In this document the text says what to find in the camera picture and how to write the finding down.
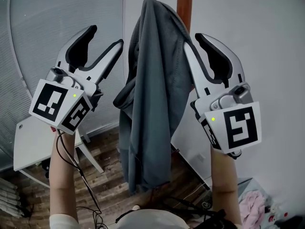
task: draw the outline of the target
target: gray shirt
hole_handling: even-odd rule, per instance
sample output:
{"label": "gray shirt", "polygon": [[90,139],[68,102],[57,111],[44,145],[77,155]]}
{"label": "gray shirt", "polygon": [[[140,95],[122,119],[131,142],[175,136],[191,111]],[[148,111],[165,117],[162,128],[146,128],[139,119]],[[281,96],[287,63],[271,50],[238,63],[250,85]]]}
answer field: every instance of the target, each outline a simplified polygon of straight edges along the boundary
{"label": "gray shirt", "polygon": [[191,76],[183,43],[190,35],[176,12],[144,0],[128,55],[126,86],[113,104],[120,111],[119,149],[131,193],[171,178],[171,137],[187,103]]}

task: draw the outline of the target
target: white wall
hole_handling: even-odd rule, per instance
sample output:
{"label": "white wall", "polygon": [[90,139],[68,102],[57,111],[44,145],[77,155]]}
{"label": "white wall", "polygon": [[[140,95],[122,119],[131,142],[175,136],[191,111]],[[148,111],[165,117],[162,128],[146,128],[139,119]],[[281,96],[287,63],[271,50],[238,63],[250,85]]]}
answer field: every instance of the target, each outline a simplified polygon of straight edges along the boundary
{"label": "white wall", "polygon": [[[11,0],[12,37],[30,92],[34,94],[39,79],[55,65],[60,48],[78,31],[97,25],[89,43],[86,66],[90,66],[111,43],[122,38],[122,14],[122,0]],[[118,121],[119,110],[112,102],[123,86],[120,57],[99,84],[104,95],[97,108],[81,124],[87,133]]]}
{"label": "white wall", "polygon": [[[125,0],[125,81],[142,1]],[[176,8],[176,0],[160,1]],[[193,0],[193,42],[203,32],[231,48],[260,102],[263,141],[238,158],[238,176],[255,177],[290,215],[305,213],[304,26],[305,0]],[[172,143],[203,178],[210,176],[209,142],[189,104]]]}
{"label": "white wall", "polygon": [[13,166],[16,124],[29,116],[31,104],[10,47],[7,2],[0,0],[0,171]]}

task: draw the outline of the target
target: white sleeve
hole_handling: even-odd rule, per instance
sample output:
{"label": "white sleeve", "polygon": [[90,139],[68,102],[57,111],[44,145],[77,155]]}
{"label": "white sleeve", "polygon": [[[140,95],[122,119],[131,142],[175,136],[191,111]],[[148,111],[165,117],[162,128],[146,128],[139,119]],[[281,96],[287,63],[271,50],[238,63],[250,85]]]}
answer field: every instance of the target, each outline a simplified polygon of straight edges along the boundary
{"label": "white sleeve", "polygon": [[55,214],[50,216],[50,229],[80,229],[80,225],[71,216]]}

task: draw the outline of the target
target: white table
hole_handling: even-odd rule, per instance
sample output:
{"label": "white table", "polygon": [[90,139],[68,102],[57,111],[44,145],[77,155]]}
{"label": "white table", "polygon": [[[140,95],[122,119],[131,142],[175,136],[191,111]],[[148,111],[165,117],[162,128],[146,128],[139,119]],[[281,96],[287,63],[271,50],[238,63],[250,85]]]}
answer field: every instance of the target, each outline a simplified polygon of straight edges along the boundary
{"label": "white table", "polygon": [[[31,116],[16,126],[14,143],[14,170],[20,171],[30,179],[49,187],[49,184],[39,180],[33,173],[26,169],[40,161],[51,157],[55,133],[50,126]],[[100,172],[104,172],[91,152],[81,140],[79,130],[75,132],[75,147],[78,147],[89,161]]]}

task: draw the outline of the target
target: wire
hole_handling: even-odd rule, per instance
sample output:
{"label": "wire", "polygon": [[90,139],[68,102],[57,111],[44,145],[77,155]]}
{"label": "wire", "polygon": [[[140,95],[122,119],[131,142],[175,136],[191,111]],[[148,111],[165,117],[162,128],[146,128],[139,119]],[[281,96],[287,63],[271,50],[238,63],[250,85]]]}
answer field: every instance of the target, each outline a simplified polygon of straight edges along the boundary
{"label": "wire", "polygon": [[30,210],[30,216],[29,216],[29,220],[28,220],[28,224],[29,224],[30,229],[32,228],[32,227],[31,227],[31,224],[30,224],[30,219],[31,219],[31,217],[32,217],[33,211],[34,211],[34,204],[32,205],[32,208],[31,208],[31,210]]}
{"label": "wire", "polygon": [[195,192],[198,191],[199,188],[201,188],[203,186],[203,184],[201,184],[194,192],[192,192],[191,194],[189,194],[188,196],[186,196],[183,200],[185,200],[186,198],[188,198],[190,195],[193,195]]}
{"label": "wire", "polygon": [[[57,133],[58,133],[58,137],[57,137],[57,139],[56,139],[56,150],[57,150],[59,156],[62,158],[62,160],[64,160],[66,163],[68,163],[69,165],[73,166],[74,168],[76,168],[76,169],[79,171],[79,173],[80,173],[80,175],[81,175],[81,177],[82,177],[82,179],[83,179],[83,181],[84,181],[84,183],[85,183],[85,186],[86,186],[87,190],[89,191],[89,194],[90,194],[90,196],[91,196],[91,198],[92,198],[92,200],[93,200],[93,202],[94,202],[94,204],[95,204],[97,210],[93,210],[93,209],[91,209],[91,208],[87,208],[87,207],[83,207],[83,206],[78,206],[77,208],[86,208],[86,209],[89,209],[89,210],[93,211],[93,212],[92,212],[92,216],[93,216],[93,221],[94,221],[95,229],[108,229],[107,226],[103,223],[103,218],[101,217],[102,212],[101,212],[101,209],[100,209],[99,204],[98,204],[98,199],[96,198],[94,192],[92,191],[91,187],[89,186],[89,184],[88,184],[88,182],[87,182],[87,179],[86,179],[86,177],[85,177],[85,175],[84,175],[82,169],[81,169],[80,166],[77,164],[77,162],[75,161],[74,157],[68,152],[68,150],[67,150],[67,148],[66,148],[66,146],[65,146],[65,144],[64,144],[64,141],[63,141],[63,139],[62,139],[62,135],[63,135],[65,132],[62,132],[62,133],[61,133],[60,130],[57,129]],[[62,144],[63,150],[65,151],[65,153],[67,154],[67,156],[69,157],[69,159],[71,160],[72,163],[69,162],[68,160],[66,160],[66,159],[60,154],[60,152],[59,152],[59,150],[58,150],[58,140],[59,140],[59,139],[61,140],[61,144]]]}

